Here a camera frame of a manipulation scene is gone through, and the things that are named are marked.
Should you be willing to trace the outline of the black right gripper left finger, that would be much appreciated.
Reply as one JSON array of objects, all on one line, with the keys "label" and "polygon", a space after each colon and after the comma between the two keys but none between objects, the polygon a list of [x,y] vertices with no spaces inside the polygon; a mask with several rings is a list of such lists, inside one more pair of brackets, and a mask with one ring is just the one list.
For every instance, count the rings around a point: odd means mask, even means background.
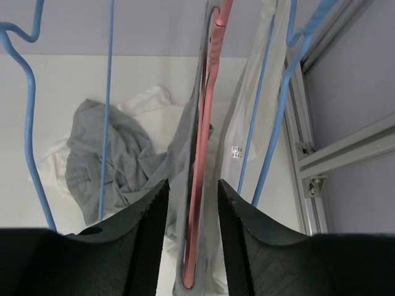
[{"label": "black right gripper left finger", "polygon": [[79,234],[1,230],[2,295],[154,295],[169,183]]}]

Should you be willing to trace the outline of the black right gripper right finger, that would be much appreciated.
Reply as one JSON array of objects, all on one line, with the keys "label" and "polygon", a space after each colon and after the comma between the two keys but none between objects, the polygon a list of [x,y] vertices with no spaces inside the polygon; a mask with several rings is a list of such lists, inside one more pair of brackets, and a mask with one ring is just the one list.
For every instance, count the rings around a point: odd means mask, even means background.
[{"label": "black right gripper right finger", "polygon": [[218,214],[230,295],[394,294],[392,235],[301,234],[224,180]]}]

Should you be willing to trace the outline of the grey tank top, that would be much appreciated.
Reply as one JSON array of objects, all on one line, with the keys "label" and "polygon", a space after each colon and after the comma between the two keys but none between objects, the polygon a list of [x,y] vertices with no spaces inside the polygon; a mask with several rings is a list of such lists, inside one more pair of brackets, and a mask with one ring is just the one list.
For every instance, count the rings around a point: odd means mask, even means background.
[{"label": "grey tank top", "polygon": [[203,295],[207,273],[207,244],[203,230],[199,231],[197,240],[197,263],[192,288],[183,282],[184,255],[187,238],[187,217],[191,199],[193,164],[196,153],[198,132],[198,102],[201,94],[201,76],[205,62],[204,53],[209,39],[211,15],[215,8],[221,8],[221,1],[207,1],[205,19],[201,33],[199,59],[196,77],[190,100],[186,103],[175,136],[167,150],[170,164],[174,166],[169,177],[170,192],[165,235],[177,244],[176,271],[173,295]]}]

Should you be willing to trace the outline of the pink wire hanger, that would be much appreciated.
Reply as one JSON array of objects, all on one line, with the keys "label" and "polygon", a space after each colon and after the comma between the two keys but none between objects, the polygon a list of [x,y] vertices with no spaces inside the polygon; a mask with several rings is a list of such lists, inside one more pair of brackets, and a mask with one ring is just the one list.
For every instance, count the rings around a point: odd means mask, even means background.
[{"label": "pink wire hanger", "polygon": [[201,204],[204,187],[204,171],[209,140],[210,115],[214,86],[218,75],[223,38],[231,12],[232,1],[208,1],[206,9],[207,26],[203,32],[202,67],[199,78],[199,120],[196,134],[194,172],[191,185],[191,198],[188,210],[188,231],[183,257],[183,286],[191,290],[198,285],[197,264],[200,247]]}]

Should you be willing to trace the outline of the white tank top on hanger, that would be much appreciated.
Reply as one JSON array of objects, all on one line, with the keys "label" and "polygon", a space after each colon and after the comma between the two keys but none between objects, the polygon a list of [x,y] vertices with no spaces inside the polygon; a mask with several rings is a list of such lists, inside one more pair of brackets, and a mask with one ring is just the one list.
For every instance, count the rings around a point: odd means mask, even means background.
[{"label": "white tank top on hanger", "polygon": [[205,295],[228,292],[219,254],[217,181],[224,179],[234,189],[247,188],[247,166],[263,162],[278,108],[290,9],[290,1],[261,2],[254,44],[222,125],[214,172],[204,189],[208,257]]}]

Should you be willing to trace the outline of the grey clothes pile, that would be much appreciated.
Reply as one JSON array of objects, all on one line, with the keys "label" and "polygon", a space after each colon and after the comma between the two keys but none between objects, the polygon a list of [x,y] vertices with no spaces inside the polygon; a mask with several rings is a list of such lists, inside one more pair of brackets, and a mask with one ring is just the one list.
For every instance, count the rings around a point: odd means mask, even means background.
[{"label": "grey clothes pile", "polygon": [[65,180],[86,224],[99,219],[100,190],[104,214],[139,200],[162,179],[172,179],[170,152],[156,154],[148,133],[132,117],[109,107],[107,138],[103,138],[104,104],[87,99],[73,115],[67,147]]}]

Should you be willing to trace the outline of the white garment under pile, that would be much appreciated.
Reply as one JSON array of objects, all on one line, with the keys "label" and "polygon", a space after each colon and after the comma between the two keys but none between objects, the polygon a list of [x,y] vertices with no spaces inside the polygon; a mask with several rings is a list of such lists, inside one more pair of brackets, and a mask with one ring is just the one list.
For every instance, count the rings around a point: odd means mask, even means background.
[{"label": "white garment under pile", "polygon": [[[183,107],[173,104],[170,93],[161,86],[153,86],[115,107],[136,120],[147,132],[156,154],[167,151],[183,112]],[[71,196],[65,180],[69,137],[67,133],[56,141],[37,165],[42,184],[57,189],[65,198]]]}]

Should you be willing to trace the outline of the aluminium frame right struts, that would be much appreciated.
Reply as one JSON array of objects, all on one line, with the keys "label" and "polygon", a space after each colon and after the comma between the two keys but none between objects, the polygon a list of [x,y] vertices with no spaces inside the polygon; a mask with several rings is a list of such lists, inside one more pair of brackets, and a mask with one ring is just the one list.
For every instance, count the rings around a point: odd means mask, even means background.
[{"label": "aluminium frame right struts", "polygon": [[394,2],[339,1],[291,83],[314,231],[394,232]]}]

